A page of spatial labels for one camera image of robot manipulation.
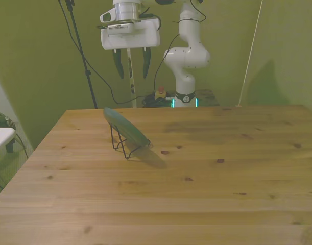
green wall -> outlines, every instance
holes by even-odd
[[[264,0],[243,105],[312,109],[312,0]]]
[[[130,99],[128,69],[120,80],[111,51],[101,47],[100,14],[112,0],[76,0],[75,16],[85,55],[108,80],[119,101]],[[213,89],[222,105],[236,105],[244,78],[260,0],[211,0],[203,3],[208,19],[202,25],[202,39],[212,54],[208,68],[195,70],[197,88]],[[155,73],[165,49],[178,33],[180,7],[154,6],[150,12],[163,21],[162,44],[152,51],[147,79],[142,78],[141,50],[133,51],[138,95],[153,88]],[[180,40],[174,46],[184,45]],[[99,107],[118,107],[108,87],[92,76]],[[158,85],[175,89],[171,71],[163,66]],[[58,3],[54,1],[0,1],[0,83],[8,95],[33,147],[38,146],[67,109],[93,108],[80,54],[71,43]]]

white object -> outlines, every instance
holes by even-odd
[[[139,21],[141,0],[114,0],[114,8],[100,16],[101,23]]]
[[[5,147],[15,135],[15,130],[12,128],[0,128],[0,148]]]
[[[198,0],[192,0],[200,10]],[[196,80],[185,68],[202,68],[210,63],[210,53],[200,39],[201,13],[193,7],[191,0],[177,0],[183,7],[180,15],[179,34],[188,43],[187,48],[175,47],[168,51],[165,63],[176,78],[176,107],[194,107]],[[101,30],[102,46],[106,50],[122,48],[155,47],[160,45],[159,20],[140,20],[141,4],[155,3],[154,0],[114,0],[114,8],[103,14],[102,23],[114,24]]]
[[[192,6],[190,1],[185,1],[180,16],[179,34],[189,47],[174,47],[170,49],[165,58],[166,65],[173,71],[176,78],[176,92],[189,95],[195,91],[196,80],[185,68],[196,69],[206,67],[210,63],[210,53],[202,45],[200,39],[201,14]],[[192,100],[184,96],[183,101],[175,97],[175,107],[195,107],[196,98]]]
[[[156,47],[160,45],[158,19],[142,20],[141,22],[129,25],[129,28],[119,29],[121,26],[127,26],[127,24],[119,24],[117,25],[117,30],[113,29],[115,25],[108,26],[106,29],[101,29],[101,43],[103,48],[106,50],[114,50],[122,48]]]

wire plate stand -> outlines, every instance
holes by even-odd
[[[126,151],[125,151],[125,149],[124,149],[124,142],[127,141],[127,139],[122,140],[122,136],[121,136],[121,134],[120,134],[120,132],[119,132],[119,130],[118,130],[118,127],[112,126],[111,124],[109,124],[109,125],[110,125],[110,133],[111,133],[111,142],[112,142],[112,144],[113,144],[114,150],[118,150],[119,148],[122,147],[123,153],[124,153],[124,157],[126,158],[126,160],[129,160],[129,159],[131,158],[132,154],[133,154],[134,152],[136,152],[138,149],[142,148],[142,147],[139,146],[139,147],[137,147],[136,149],[132,150],[129,154],[127,154]],[[119,137],[119,143],[118,143],[118,145],[117,145],[116,147],[115,147],[115,145],[114,145],[113,129],[115,129],[115,130],[117,131],[118,137]]]

green plate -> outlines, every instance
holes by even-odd
[[[118,132],[131,143],[140,147],[149,145],[150,141],[145,135],[116,111],[106,107],[104,109],[104,117],[115,130],[118,129]]]

table surface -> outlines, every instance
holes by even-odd
[[[7,145],[15,137],[15,130],[11,128],[0,128],[0,148]]]
[[[151,148],[67,111],[0,194],[0,245],[312,245],[311,112],[117,111]]]

